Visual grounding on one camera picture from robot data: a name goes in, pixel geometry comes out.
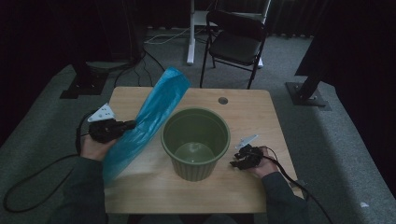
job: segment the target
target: sleeve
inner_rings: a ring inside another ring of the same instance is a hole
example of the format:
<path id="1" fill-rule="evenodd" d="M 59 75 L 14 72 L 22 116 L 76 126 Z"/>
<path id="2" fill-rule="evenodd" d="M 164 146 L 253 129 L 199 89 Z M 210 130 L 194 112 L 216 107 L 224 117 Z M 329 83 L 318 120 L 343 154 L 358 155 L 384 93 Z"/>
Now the sleeve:
<path id="1" fill-rule="evenodd" d="M 266 191 L 268 223 L 310 223 L 304 199 L 293 194 L 280 172 L 262 178 Z"/>
<path id="2" fill-rule="evenodd" d="M 106 223 L 102 171 L 101 162 L 78 158 L 64 184 L 64 200 L 49 223 Z"/>

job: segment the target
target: small hole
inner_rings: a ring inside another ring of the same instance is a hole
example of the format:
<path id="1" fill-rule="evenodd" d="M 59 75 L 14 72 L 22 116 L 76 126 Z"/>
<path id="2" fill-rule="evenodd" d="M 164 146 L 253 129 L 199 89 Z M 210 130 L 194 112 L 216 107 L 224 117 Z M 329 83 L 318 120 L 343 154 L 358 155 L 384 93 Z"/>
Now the small hole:
<path id="1" fill-rule="evenodd" d="M 220 103 L 221 105 L 227 105 L 227 104 L 228 104 L 228 99 L 225 98 L 225 97 L 220 97 L 220 98 L 219 98 L 219 103 Z"/>

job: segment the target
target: stand base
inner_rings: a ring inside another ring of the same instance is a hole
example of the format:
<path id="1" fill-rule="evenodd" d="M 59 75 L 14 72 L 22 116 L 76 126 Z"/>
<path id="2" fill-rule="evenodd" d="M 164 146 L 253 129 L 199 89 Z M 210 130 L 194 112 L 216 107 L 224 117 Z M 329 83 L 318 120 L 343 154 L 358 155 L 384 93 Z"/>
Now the stand base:
<path id="1" fill-rule="evenodd" d="M 286 87 L 288 88 L 291 100 L 295 105 L 310 105 L 317 106 L 321 111 L 332 111 L 329 102 L 323 100 L 318 90 L 312 94 L 312 96 L 307 100 L 302 100 L 298 94 L 298 91 L 303 86 L 303 83 L 299 82 L 286 82 Z"/>
<path id="2" fill-rule="evenodd" d="M 60 99 L 77 99 L 79 95 L 100 95 L 106 84 L 108 73 L 92 74 L 89 86 L 79 86 L 78 77 L 75 76 L 67 91 L 63 91 Z"/>

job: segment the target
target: person's arm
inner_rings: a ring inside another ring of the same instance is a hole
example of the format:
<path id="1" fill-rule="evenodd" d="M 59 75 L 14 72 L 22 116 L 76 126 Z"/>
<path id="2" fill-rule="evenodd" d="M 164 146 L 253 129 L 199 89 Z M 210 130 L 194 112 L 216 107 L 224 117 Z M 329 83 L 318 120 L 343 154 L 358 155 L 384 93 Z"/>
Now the person's arm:
<path id="1" fill-rule="evenodd" d="M 106 223 L 101 161 L 115 143 L 116 140 L 101 144 L 90 136 L 85 138 L 80 158 L 64 184 L 63 203 L 49 223 Z"/>
<path id="2" fill-rule="evenodd" d="M 264 156 L 269 157 L 267 149 L 261 149 Z M 293 194 L 273 162 L 264 158 L 257 167 L 248 170 L 262 180 L 268 223 L 310 223 L 306 201 Z"/>

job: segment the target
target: person's left hand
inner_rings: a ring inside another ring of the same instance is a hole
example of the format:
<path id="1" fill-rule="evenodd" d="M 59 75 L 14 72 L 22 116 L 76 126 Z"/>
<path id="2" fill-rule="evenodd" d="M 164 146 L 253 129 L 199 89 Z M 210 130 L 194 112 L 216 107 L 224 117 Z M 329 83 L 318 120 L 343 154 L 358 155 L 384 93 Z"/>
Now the person's left hand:
<path id="1" fill-rule="evenodd" d="M 99 143 L 96 142 L 91 138 L 89 134 L 84 137 L 84 143 L 82 144 L 81 148 L 81 157 L 95 160 L 95 161 L 102 161 L 108 150 L 117 142 L 117 139 L 113 139 L 108 143 Z"/>

